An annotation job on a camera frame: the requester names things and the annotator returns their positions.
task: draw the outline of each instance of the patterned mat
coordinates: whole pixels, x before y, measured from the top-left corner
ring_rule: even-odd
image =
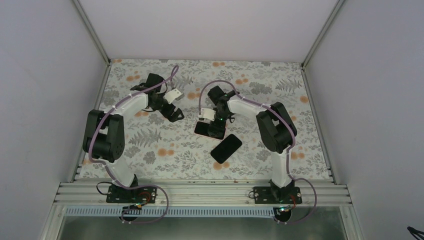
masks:
[[[291,153],[292,174],[311,180],[329,178],[298,63],[115,59],[100,109],[110,108],[124,98],[131,87],[145,82],[149,73],[167,78],[176,64],[179,71],[174,82],[185,96],[173,103],[181,108],[185,118],[171,123],[159,112],[139,111],[125,126],[125,150],[121,158],[139,178],[271,178],[271,153],[261,142],[255,120],[235,115],[234,123],[227,123],[225,135],[234,134],[243,144],[224,164],[210,156],[220,141],[194,134],[200,90],[212,80],[230,81],[240,94],[257,102],[283,103],[298,132],[297,145]],[[225,83],[218,85],[225,92],[231,90]],[[202,96],[202,107],[212,108],[207,91]],[[108,175],[103,167],[91,164],[85,156],[80,177],[106,178]]]

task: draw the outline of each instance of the red wire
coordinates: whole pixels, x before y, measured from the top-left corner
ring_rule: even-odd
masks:
[[[295,209],[296,205],[297,205],[296,198],[293,195],[290,195],[290,198],[293,200],[293,208],[292,209]]]
[[[150,202],[150,198],[152,198],[152,195],[150,195],[150,193],[147,192],[147,191],[140,192],[138,195],[141,196],[142,194],[145,194],[145,196],[146,196],[146,204],[148,204]]]

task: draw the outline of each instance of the metal plate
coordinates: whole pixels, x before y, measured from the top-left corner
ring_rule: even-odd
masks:
[[[253,188],[253,194],[255,195],[255,204],[293,204],[293,199],[290,196],[287,196],[287,198],[283,199],[281,202],[276,201],[271,193],[270,186],[255,186]],[[302,203],[301,189],[299,187],[295,186],[290,195],[294,197],[296,204]]]
[[[152,187],[152,186],[146,186],[143,188],[138,188],[137,190],[133,190],[137,192],[137,197],[135,199],[129,200],[127,197],[125,198],[119,198],[117,197],[117,195],[112,194],[112,188],[114,186],[110,186],[109,190],[108,190],[108,194],[106,197],[106,202],[109,204],[136,204],[136,203],[142,203],[143,201],[147,200],[146,196],[143,195],[142,193],[146,192],[150,194],[150,200],[148,202],[148,204],[154,204],[155,200],[156,200],[156,196],[157,196],[157,189],[156,187]]]

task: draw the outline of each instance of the cable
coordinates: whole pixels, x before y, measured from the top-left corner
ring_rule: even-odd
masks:
[[[97,189],[97,192],[98,192],[99,194],[104,195],[104,196],[107,196],[107,195],[108,195],[107,193],[103,193],[102,191],[100,191],[100,189],[99,189],[99,184],[110,184],[110,185],[112,185],[113,183],[111,183],[110,181],[101,181],[101,182],[99,182],[99,183],[97,183],[97,184],[95,185],[95,188]]]
[[[250,191],[248,194],[247,194],[247,197],[248,198],[250,198],[250,199],[255,199],[255,195],[253,195],[253,197],[251,197],[251,194],[253,193],[253,191]]]
[[[94,160],[93,159],[93,147],[94,147],[94,143],[96,142],[96,138],[97,138],[97,136],[99,135],[99,132],[100,132],[100,128],[103,126],[103,123],[106,121],[106,119],[108,118],[108,116],[111,114],[111,113],[113,113],[114,111],[115,111],[115,109],[117,109],[121,104],[123,104],[123,103],[125,103],[128,99],[131,99],[131,98],[133,98],[133,97],[135,97],[135,96],[137,96],[137,95],[140,95],[140,94],[142,94],[142,93],[145,93],[145,92],[148,92],[148,91],[150,91],[150,90],[152,90],[152,89],[155,89],[155,88],[157,88],[157,87],[159,87],[159,86],[162,86],[163,84],[165,84],[166,82],[168,82],[168,81],[170,81],[170,83],[171,83],[171,85],[173,84],[173,82],[172,82],[172,79],[173,79],[173,77],[177,74],[177,72],[178,72],[178,69],[179,69],[180,67],[178,66],[178,65],[175,65],[174,67],[173,67],[173,69],[172,69],[172,71],[171,71],[171,75],[167,78],[167,79],[165,79],[165,80],[163,80],[162,82],[160,82],[160,83],[158,83],[158,84],[156,84],[156,85],[154,85],[154,86],[152,86],[152,87],[149,87],[149,88],[146,88],[146,89],[144,89],[144,90],[141,90],[141,91],[138,91],[138,92],[135,92],[135,93],[133,93],[133,94],[130,94],[130,95],[128,95],[128,96],[126,96],[126,97],[124,97],[123,99],[121,99],[115,106],[113,106],[102,118],[101,118],[101,120],[100,120],[100,122],[99,122],[99,124],[97,125],[97,128],[95,129],[95,131],[94,131],[94,134],[93,134],[93,136],[92,136],[92,139],[91,139],[91,143],[90,143],[90,146],[89,146],[89,148],[88,148],[88,160],[90,161],[90,162],[92,162],[92,163],[94,163],[94,164],[102,164],[103,166],[104,166],[104,168],[106,169],[106,172],[109,174],[109,176],[110,176],[110,178],[112,179],[112,182],[114,182],[116,185],[118,185],[118,186],[120,186],[121,188],[123,188],[123,189],[126,189],[126,190],[134,190],[134,189],[139,189],[139,188],[145,188],[145,187],[154,187],[154,188],[157,188],[157,189],[159,189],[159,190],[161,190],[162,192],[163,192],[163,194],[165,195],[165,198],[166,198],[166,208],[165,208],[165,211],[163,212],[163,214],[160,216],[160,217],[158,217],[158,218],[156,218],[156,219],[154,219],[154,220],[151,220],[151,221],[143,221],[143,222],[135,222],[135,224],[149,224],[149,223],[154,223],[154,222],[157,222],[157,221],[159,221],[159,220],[161,220],[163,217],[165,217],[165,215],[167,214],[167,212],[168,212],[168,209],[169,209],[169,207],[170,207],[170,201],[169,201],[169,198],[168,198],[168,194],[165,192],[165,190],[163,189],[163,188],[161,188],[160,186],[158,186],[158,185],[154,185],[154,184],[146,184],[146,185],[138,185],[138,186],[133,186],[133,187],[128,187],[128,186],[125,186],[125,185],[123,185],[119,180],[117,180],[116,179],[116,177],[112,174],[112,172],[110,171],[110,169],[109,169],[109,167],[108,167],[108,165],[106,164],[106,162],[104,161],[104,160]],[[123,217],[121,218],[122,219],[122,223],[129,223],[128,221],[126,221],[126,220],[124,220],[123,219]]]
[[[290,194],[290,198],[291,198],[291,200],[293,200],[293,208],[292,208],[292,210],[293,210],[293,209],[295,209],[295,208],[296,208],[296,206],[297,206],[298,204],[296,203],[296,198],[295,198],[293,195],[291,195],[291,194]]]
[[[225,80],[213,80],[213,81],[210,81],[208,84],[206,84],[204,87],[203,87],[203,89],[201,90],[201,92],[200,92],[200,96],[199,96],[199,103],[198,103],[198,111],[199,111],[199,115],[201,115],[201,103],[202,103],[202,94],[203,94],[203,92],[205,91],[205,89],[206,89],[206,87],[207,86],[209,86],[209,85],[211,85],[211,84],[213,84],[213,83],[226,83],[226,84],[229,84],[231,87],[232,87],[232,89],[234,90],[234,93],[235,93],[235,95],[238,97],[238,98],[240,98],[242,101],[245,101],[245,102],[247,102],[247,103],[250,103],[250,104],[253,104],[253,105],[256,105],[256,106],[258,106],[258,107],[262,107],[262,108],[265,108],[265,109],[267,109],[270,113],[272,113],[272,114],[274,114],[277,118],[278,118],[278,120],[287,128],[287,130],[288,130],[288,132],[290,133],[290,136],[291,136],[291,141],[292,141],[292,143],[291,143],[291,145],[287,148],[287,150],[286,150],[286,159],[285,159],[285,166],[286,166],[286,172],[287,172],[287,175],[288,175],[288,177],[290,178],[290,179],[292,179],[293,181],[295,181],[295,182],[297,182],[297,181],[299,181],[299,180],[302,180],[302,181],[305,181],[305,182],[307,182],[309,185],[310,185],[310,187],[312,188],[312,191],[313,191],[313,195],[314,195],[314,198],[315,198],[315,200],[314,200],[314,203],[313,203],[313,207],[312,207],[312,210],[309,212],[309,214],[308,215],[306,215],[304,218],[302,218],[302,219],[300,219],[300,220],[297,220],[297,221],[292,221],[292,222],[284,222],[284,224],[285,225],[292,225],[292,224],[298,224],[298,223],[301,223],[301,222],[303,222],[303,221],[305,221],[305,220],[307,220],[308,218],[310,218],[311,217],[311,215],[315,212],[315,210],[317,209],[317,191],[315,190],[315,187],[312,185],[312,183],[309,181],[309,180],[307,180],[307,179],[305,179],[305,178],[303,178],[303,177],[300,177],[300,178],[294,178],[291,174],[290,174],[290,168],[289,168],[289,164],[290,164],[290,155],[289,155],[289,152],[290,152],[290,150],[296,145],[296,138],[295,138],[295,133],[293,132],[293,130],[290,128],[290,126],[289,126],[289,124],[279,115],[279,114],[277,114],[274,110],[272,110],[270,107],[268,107],[268,106],[266,106],[266,105],[263,105],[263,104],[261,104],[261,103],[259,103],[259,102],[256,102],[256,101],[252,101],[252,100],[249,100],[249,99],[246,99],[245,97],[243,97],[243,96],[241,96],[238,92],[237,92],[237,90],[236,90],[236,87],[231,83],[231,82],[229,82],[229,81],[225,81]],[[277,224],[280,224],[280,221],[278,220],[278,219],[276,219],[275,217],[273,218],[275,221],[277,221]]]
[[[147,110],[142,109],[142,111],[143,111],[143,112],[146,112],[146,113],[152,113],[152,112],[154,112],[155,110],[147,111]]]
[[[158,93],[158,95],[160,95],[160,94],[165,94],[167,91],[168,91],[168,84],[165,82],[165,86],[166,86],[166,89],[165,89],[165,91],[163,91],[163,92],[161,92],[161,93]]]
[[[146,197],[146,204],[148,204],[150,202],[150,199],[152,198],[152,195],[150,193],[148,193],[147,191],[140,192],[138,195],[141,196],[142,194],[147,196]]]

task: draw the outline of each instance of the smartphone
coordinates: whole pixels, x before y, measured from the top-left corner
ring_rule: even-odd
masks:
[[[218,163],[223,164],[241,146],[242,141],[234,134],[230,134],[210,152],[210,155]]]
[[[209,136],[208,128],[209,128],[209,123],[198,121],[196,123],[196,127],[194,128],[194,133],[205,136],[205,137],[209,137],[209,138],[212,138],[212,139],[219,139],[219,140],[224,139],[224,135],[222,135],[222,137],[211,137],[211,136]]]

